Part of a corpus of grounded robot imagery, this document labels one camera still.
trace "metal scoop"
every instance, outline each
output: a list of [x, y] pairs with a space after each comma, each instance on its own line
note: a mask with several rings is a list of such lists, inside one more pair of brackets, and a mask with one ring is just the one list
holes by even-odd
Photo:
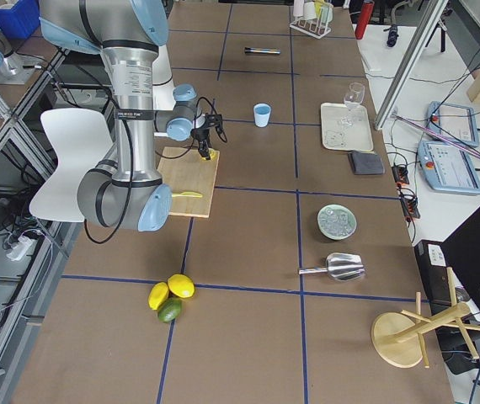
[[326, 267], [300, 268], [298, 274], [328, 272], [328, 276], [338, 281], [352, 280], [365, 275], [361, 257], [355, 254], [334, 252], [326, 257]]

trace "electronic device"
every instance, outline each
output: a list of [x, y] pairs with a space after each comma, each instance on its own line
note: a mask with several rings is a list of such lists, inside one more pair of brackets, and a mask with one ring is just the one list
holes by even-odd
[[418, 158], [432, 189], [453, 194], [480, 194], [480, 182], [468, 153], [441, 141], [421, 141]]
[[427, 108], [427, 127], [446, 139], [458, 139], [468, 146], [479, 146], [474, 109], [433, 101]]
[[[443, 242], [422, 240], [416, 245], [414, 251], [432, 311], [438, 311], [437, 306], [450, 304], [446, 266], [453, 268], [466, 293], [480, 310], [480, 207]], [[453, 331], [455, 330], [438, 332], [442, 350], [463, 348], [464, 341]], [[480, 332], [470, 331], [469, 334], [474, 341], [480, 338]], [[475, 367], [466, 358], [458, 359], [457, 355], [455, 358], [451, 358], [451, 361], [446, 361], [450, 370], [455, 374]]]

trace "brown table surface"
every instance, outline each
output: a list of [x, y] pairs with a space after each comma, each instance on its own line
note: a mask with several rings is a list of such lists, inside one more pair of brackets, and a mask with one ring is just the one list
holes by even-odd
[[[391, 174], [353, 176], [345, 153], [320, 142], [320, 103], [367, 82], [349, 16], [336, 8], [321, 40], [289, 30], [290, 16], [285, 6], [175, 3], [175, 84], [215, 100], [229, 138], [212, 136], [221, 157], [210, 218], [169, 217], [158, 232], [120, 231], [103, 246], [82, 234], [13, 404], [453, 402], [433, 333], [430, 369], [394, 368], [371, 345], [373, 320], [413, 311], [422, 287]], [[245, 56], [244, 46], [282, 54]], [[266, 128], [253, 124], [257, 102], [273, 107]], [[374, 118], [369, 94], [365, 105]], [[160, 139], [157, 150], [172, 145]], [[333, 203], [359, 223], [341, 242], [317, 229]], [[109, 231], [91, 226], [96, 237]], [[360, 254], [366, 276], [298, 277], [335, 252]], [[162, 324], [148, 293], [180, 272], [195, 296]]]

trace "lemon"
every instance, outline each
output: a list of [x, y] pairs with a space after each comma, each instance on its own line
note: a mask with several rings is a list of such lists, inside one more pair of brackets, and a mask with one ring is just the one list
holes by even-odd
[[151, 309], [157, 310], [169, 297], [169, 287], [165, 282], [155, 284], [150, 295], [148, 295], [148, 305]]
[[195, 292], [193, 281], [186, 275], [175, 274], [167, 279], [169, 289], [179, 297], [191, 297]]
[[169, 297], [157, 311], [160, 322], [171, 322], [182, 311], [182, 301], [178, 297]]

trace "power strip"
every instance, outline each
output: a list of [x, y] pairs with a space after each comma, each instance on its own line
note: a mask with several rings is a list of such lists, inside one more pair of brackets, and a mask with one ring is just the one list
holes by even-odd
[[392, 166], [392, 174], [393, 179], [397, 186], [401, 185], [409, 185], [410, 182], [408, 181], [408, 171], [404, 166]]
[[401, 201], [401, 207], [403, 208], [403, 214], [406, 219], [413, 220], [421, 217], [418, 210], [418, 201], [416, 199], [409, 199], [407, 198], [407, 195], [401, 193], [399, 195], [399, 200]]
[[12, 261], [20, 261], [34, 243], [35, 240], [32, 238], [28, 238], [27, 236], [19, 236], [17, 244], [15, 244], [9, 253], [6, 254], [6, 257], [10, 258]]

